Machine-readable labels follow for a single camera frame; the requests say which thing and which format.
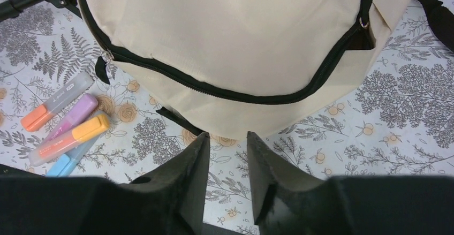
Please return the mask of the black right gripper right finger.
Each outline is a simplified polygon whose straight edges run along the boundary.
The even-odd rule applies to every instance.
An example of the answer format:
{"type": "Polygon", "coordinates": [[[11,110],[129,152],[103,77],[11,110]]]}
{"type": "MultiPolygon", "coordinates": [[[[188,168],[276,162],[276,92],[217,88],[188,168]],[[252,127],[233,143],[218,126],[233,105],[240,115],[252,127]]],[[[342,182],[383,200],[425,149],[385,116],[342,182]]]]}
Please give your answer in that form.
{"type": "Polygon", "coordinates": [[[453,234],[449,176],[311,176],[247,135],[261,234],[453,234]]]}

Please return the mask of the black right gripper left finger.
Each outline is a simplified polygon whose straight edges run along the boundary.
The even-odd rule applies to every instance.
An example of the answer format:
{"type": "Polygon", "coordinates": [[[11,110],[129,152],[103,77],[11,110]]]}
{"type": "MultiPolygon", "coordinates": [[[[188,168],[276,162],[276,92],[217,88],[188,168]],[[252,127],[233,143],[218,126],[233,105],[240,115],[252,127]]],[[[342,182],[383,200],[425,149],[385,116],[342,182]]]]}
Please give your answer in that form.
{"type": "Polygon", "coordinates": [[[1,166],[1,234],[201,234],[210,138],[128,184],[1,166]]]}

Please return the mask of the cream canvas backpack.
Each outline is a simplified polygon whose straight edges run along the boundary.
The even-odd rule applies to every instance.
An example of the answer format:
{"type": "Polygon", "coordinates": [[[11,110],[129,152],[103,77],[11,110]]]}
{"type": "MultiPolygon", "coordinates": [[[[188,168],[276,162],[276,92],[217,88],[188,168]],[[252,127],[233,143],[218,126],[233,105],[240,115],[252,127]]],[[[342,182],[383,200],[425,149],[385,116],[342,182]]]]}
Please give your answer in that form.
{"type": "MultiPolygon", "coordinates": [[[[272,135],[358,88],[411,0],[78,0],[111,63],[160,113],[230,139],[272,135]]],[[[416,0],[453,48],[453,13],[416,0]]]]}

